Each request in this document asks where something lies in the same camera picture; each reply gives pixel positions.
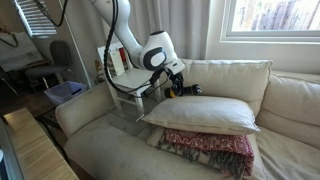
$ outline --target white pillow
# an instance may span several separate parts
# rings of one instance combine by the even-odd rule
[[[241,135],[260,131],[248,104],[231,98],[183,96],[166,99],[142,120],[203,133]]]
[[[234,98],[249,104],[255,117],[269,81],[269,60],[187,60],[184,86],[199,84],[201,96]]]

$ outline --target pillow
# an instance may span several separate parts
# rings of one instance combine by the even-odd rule
[[[169,143],[161,145],[161,140],[163,139],[164,132],[165,132],[165,128],[159,126],[155,131],[153,131],[153,133],[147,140],[147,144],[153,147],[157,147],[164,151],[168,151],[180,156],[185,156],[181,153],[181,149],[175,149]],[[251,152],[253,152],[253,155],[254,155],[254,160],[253,160],[251,176],[244,176],[243,179],[265,180],[267,179],[265,175],[265,167],[260,156],[260,152],[256,142],[256,137],[254,134],[250,134],[250,135],[246,135],[246,138],[250,143]],[[207,155],[208,155],[207,153],[200,152],[199,156],[197,157],[197,162],[212,167],[212,165],[208,164],[210,161]]]
[[[269,60],[187,60],[182,71],[184,86],[199,84],[201,96],[234,98],[249,104],[255,117],[268,84]]]
[[[142,118],[172,129],[229,135],[260,131],[254,119],[252,110],[243,101],[204,96],[166,99]]]

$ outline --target red blanket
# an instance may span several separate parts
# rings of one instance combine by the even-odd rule
[[[251,175],[254,153],[246,135],[206,134],[167,129],[165,141],[179,146],[180,149],[197,149],[208,154],[209,165],[219,167],[236,179],[243,175]]]

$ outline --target white chair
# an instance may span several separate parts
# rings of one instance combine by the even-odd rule
[[[126,102],[129,104],[136,105],[138,108],[138,113],[140,116],[144,115],[144,106],[143,106],[143,101],[142,101],[142,93],[147,90],[151,85],[147,85],[149,82],[149,79],[151,78],[153,72],[147,71],[147,70],[142,70],[142,69],[137,69],[132,66],[132,64],[129,61],[127,53],[124,51],[125,54],[125,59],[126,63],[124,64],[121,58],[120,54],[120,49],[123,48],[123,45],[118,42],[111,44],[109,47],[109,54],[111,57],[112,63],[110,65],[113,65],[113,68],[109,68],[109,75],[112,77],[112,81],[115,85],[119,86],[119,88],[123,89],[124,91],[130,91],[133,89],[136,89],[137,87],[141,85],[145,85],[133,92],[130,92],[131,95],[135,96],[135,102],[123,99],[118,96],[117,91],[110,85],[109,89],[112,95],[112,98],[115,102],[117,110],[121,111],[121,103]],[[103,59],[104,59],[104,50],[105,46],[99,47],[98,48],[98,53],[100,56],[100,60],[102,64],[104,64]],[[159,86],[159,80],[156,81],[154,84],[155,87]],[[160,102],[161,100],[161,91],[160,88],[155,90],[156,92],[156,101]]]

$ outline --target couch armrest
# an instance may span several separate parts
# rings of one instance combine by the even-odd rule
[[[88,123],[107,113],[114,102],[103,82],[56,108],[59,125],[69,138]]]

